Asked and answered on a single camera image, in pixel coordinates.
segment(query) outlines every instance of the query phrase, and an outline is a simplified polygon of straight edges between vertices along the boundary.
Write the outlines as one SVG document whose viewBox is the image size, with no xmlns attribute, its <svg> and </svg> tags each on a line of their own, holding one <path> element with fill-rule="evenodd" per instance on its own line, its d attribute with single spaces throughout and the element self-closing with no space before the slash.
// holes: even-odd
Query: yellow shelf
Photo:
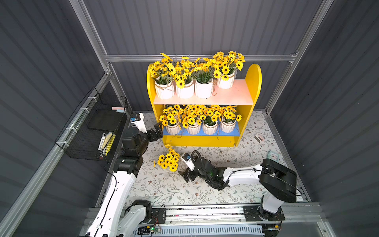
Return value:
<svg viewBox="0 0 379 237">
<path fill-rule="evenodd" d="M 151 106 L 153 107 L 155 119 L 157 122 L 158 118 L 163 115 L 164 101 L 156 99 L 156 92 L 154 86 L 154 79 L 150 76 L 151 64 L 147 69 L 147 91 L 149 93 Z M 217 97 L 212 96 L 210 99 L 200 99 L 194 95 L 193 97 L 186 99 L 186 103 L 182 99 L 178 98 L 176 95 L 172 99 L 166 100 L 166 104 L 233 104 L 237 106 L 237 114 L 242 116 L 242 120 L 238 122 L 240 136 L 239 137 L 230 137 L 230 136 L 180 136 L 180 135 L 165 135 L 163 136 L 164 144 L 171 144 L 173 146 L 213 146 L 213 147 L 237 147 L 240 143 L 241 137 L 251 113 L 253 112 L 254 105 L 258 100 L 259 93 L 262 85 L 262 72 L 258 64 L 252 64 L 247 71 L 245 80 L 236 80 L 235 85 L 231 89 L 222 90 L 219 89 L 221 93 L 233 94 L 235 98 L 233 101 L 242 101 L 240 104 L 237 102 L 226 103 L 223 99 L 224 96 L 220 97 L 220 100 L 217 100 Z"/>
</svg>

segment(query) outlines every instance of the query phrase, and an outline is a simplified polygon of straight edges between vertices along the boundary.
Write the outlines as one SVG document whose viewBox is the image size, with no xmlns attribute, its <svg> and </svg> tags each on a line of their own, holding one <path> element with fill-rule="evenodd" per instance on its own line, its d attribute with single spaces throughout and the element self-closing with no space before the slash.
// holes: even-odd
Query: aluminum frame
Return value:
<svg viewBox="0 0 379 237">
<path fill-rule="evenodd" d="M 282 152 L 282 156 L 283 156 L 285 163 L 287 164 L 288 168 L 295 171 L 297 174 L 296 181 L 298 184 L 298 189 L 302 190 L 304 192 L 304 195 L 305 195 L 305 197 L 303 197 L 303 199 L 305 198 L 307 201 L 312 202 L 307 190 L 304 187 L 303 182 L 301 181 L 301 179 L 299 177 L 299 173 L 296 170 L 296 167 L 291 160 L 290 154 L 288 153 L 287 148 L 285 147 L 284 142 L 283 142 L 282 138 L 280 137 L 278 130 L 276 129 L 276 126 L 274 124 L 273 119 L 271 118 L 271 116 L 268 113 L 263 113 L 263 115 L 266 119 L 268 126 L 270 127 L 271 132 L 273 133 L 273 136 L 276 140 L 276 143 L 278 144 L 280 151 Z"/>
<path fill-rule="evenodd" d="M 166 206 L 166 223 L 160 224 L 160 226 L 277 223 L 277 221 L 247 222 L 244 217 L 243 206 L 253 206 L 257 204 L 258 203 Z M 317 202 L 283 203 L 281 207 L 286 218 L 286 220 L 284 220 L 283 223 L 320 222 L 320 224 L 324 224 L 326 221 L 323 210 L 320 204 Z M 124 217 L 124 211 L 126 208 L 127 207 L 123 208 L 121 217 Z M 86 219 L 80 232 L 81 235 L 85 235 L 86 230 L 92 224 L 93 220 L 96 218 L 99 209 L 100 208 L 90 208 L 88 210 Z"/>
<path fill-rule="evenodd" d="M 198 58 L 212 58 L 213 55 L 168 55 L 173 61 L 180 61 L 182 57 L 189 57 L 190 61 Z M 246 62 L 293 62 L 296 54 L 285 55 L 245 55 Z M 154 62 L 160 61 L 162 55 L 105 55 L 107 62 Z"/>
<path fill-rule="evenodd" d="M 320 26 L 321 22 L 323 21 L 326 13 L 329 11 L 330 6 L 332 5 L 334 0 L 323 0 L 321 2 L 320 7 L 318 8 L 315 16 L 313 17 L 307 31 L 305 32 L 305 35 L 303 39 L 301 40 L 299 47 L 297 49 L 297 55 L 296 59 L 291 63 L 284 74 L 282 75 L 282 78 L 275 89 L 271 99 L 269 100 L 266 111 L 268 114 L 270 114 L 278 101 L 280 95 L 282 94 L 285 86 L 287 85 L 288 81 L 290 80 L 293 72 L 295 71 L 296 67 L 298 66 L 301 58 L 303 57 L 305 51 L 307 50 L 307 47 L 309 43 L 311 42 L 313 36 L 315 35 L 318 27 Z"/>
<path fill-rule="evenodd" d="M 96 85 L 96 90 L 102 92 L 106 87 L 107 83 L 111 78 L 111 73 L 106 72 L 100 79 L 99 83 Z M 91 100 L 96 96 L 97 91 L 93 90 L 88 96 L 84 104 L 81 106 L 82 109 L 76 113 L 75 117 L 70 122 L 58 141 L 64 141 L 70 132 L 69 128 L 75 126 L 78 122 L 82 113 L 87 113 L 85 108 L 89 105 Z M 33 204 L 34 200 L 38 196 L 42 187 L 45 185 L 47 179 L 50 177 L 51 173 L 55 169 L 56 165 L 60 161 L 64 154 L 64 151 L 58 146 L 54 145 L 49 154 L 46 156 L 42 164 L 39 166 L 38 170 L 34 173 L 33 177 L 29 180 L 28 184 L 22 190 L 19 197 L 16 199 L 10 210 L 7 212 L 3 220 L 0 222 L 0 236 L 1 237 L 11 237 L 19 224 L 21 223 L 23 217 L 28 212 L 30 206 Z"/>
</svg>

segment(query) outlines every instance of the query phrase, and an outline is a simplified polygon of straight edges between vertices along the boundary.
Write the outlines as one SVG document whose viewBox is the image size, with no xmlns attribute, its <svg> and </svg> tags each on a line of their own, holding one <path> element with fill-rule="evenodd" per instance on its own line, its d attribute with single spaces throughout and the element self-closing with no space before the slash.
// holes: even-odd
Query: black cable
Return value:
<svg viewBox="0 0 379 237">
<path fill-rule="evenodd" d="M 116 190 L 116 187 L 117 187 L 117 179 L 116 179 L 116 176 L 114 176 L 114 174 L 109 173 L 109 172 L 105 169 L 105 167 L 106 167 L 107 165 L 108 165 L 108 163 L 104 166 L 104 170 L 105 170 L 108 174 L 110 174 L 110 175 L 112 175 L 112 176 L 114 177 L 114 181 L 115 181 L 115 183 L 114 183 L 114 189 L 113 189 L 112 195 L 111 195 L 111 197 L 110 197 L 110 199 L 109 199 L 109 201 L 108 201 L 108 204 L 106 205 L 105 212 L 104 212 L 104 216 L 103 216 L 103 219 L 101 219 L 99 226 L 101 226 L 101 223 L 103 223 L 103 220 L 104 220 L 105 215 L 106 215 L 106 211 L 108 210 L 108 206 L 109 206 L 109 204 L 111 203 L 111 199 L 112 199 L 113 194 L 114 194 L 114 192 L 115 192 L 115 190 Z"/>
<path fill-rule="evenodd" d="M 166 207 L 166 204 L 163 203 L 163 205 L 161 205 L 161 207 L 158 209 L 158 213 L 157 213 L 157 215 L 156 215 L 155 217 L 158 217 L 159 214 L 161 213 L 161 209 L 162 209 L 162 208 L 164 209 L 165 207 Z"/>
</svg>

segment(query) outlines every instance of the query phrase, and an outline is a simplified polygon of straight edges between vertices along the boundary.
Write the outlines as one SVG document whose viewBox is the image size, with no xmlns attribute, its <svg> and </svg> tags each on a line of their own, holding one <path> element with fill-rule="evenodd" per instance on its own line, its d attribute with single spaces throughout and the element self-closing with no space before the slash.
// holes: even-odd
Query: perforated metal panel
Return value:
<svg viewBox="0 0 379 237">
<path fill-rule="evenodd" d="M 138 229 L 132 236 L 139 237 Z M 264 236 L 262 226 L 252 224 L 235 225 L 209 225 L 209 226 L 163 226 L 161 232 L 156 232 L 156 236 L 199 236 L 199 235 L 231 235 L 246 234 Z"/>
</svg>

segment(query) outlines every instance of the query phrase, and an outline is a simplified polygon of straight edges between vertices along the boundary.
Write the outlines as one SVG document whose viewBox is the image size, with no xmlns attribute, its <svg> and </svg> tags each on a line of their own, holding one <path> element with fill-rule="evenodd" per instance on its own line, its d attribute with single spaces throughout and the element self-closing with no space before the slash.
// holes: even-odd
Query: gray corrugated wall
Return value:
<svg viewBox="0 0 379 237">
<path fill-rule="evenodd" d="M 0 1 L 0 65 L 1 220 L 103 69 L 68 1 Z M 104 173 L 64 156 L 15 236 L 78 234 Z"/>
<path fill-rule="evenodd" d="M 338 236 L 377 236 L 379 1 L 334 1 L 272 118 Z"/>
<path fill-rule="evenodd" d="M 262 71 L 262 89 L 255 109 L 264 109 L 279 83 L 288 62 L 246 62 L 242 71 L 237 72 L 237 79 L 245 79 L 250 65 L 256 63 Z M 151 103 L 147 93 L 146 74 L 149 62 L 113 62 L 112 65 L 120 78 L 121 85 L 134 111 L 150 111 Z"/>
<path fill-rule="evenodd" d="M 214 54 L 230 50 L 245 55 L 294 53 L 320 3 L 321 0 L 85 0 L 107 53 L 114 55 Z M 269 74 L 272 69 L 277 72 L 268 78 L 263 75 L 261 95 L 265 98 L 259 100 L 256 109 L 266 108 L 267 97 L 276 88 L 272 85 L 277 85 L 282 75 L 278 71 L 283 63 L 269 64 Z M 124 90 L 145 90 L 146 82 L 139 80 L 146 80 L 148 64 L 124 65 L 115 66 Z M 142 94 L 143 98 L 140 93 L 138 97 L 130 93 L 133 110 L 151 110 L 147 92 Z"/>
</svg>

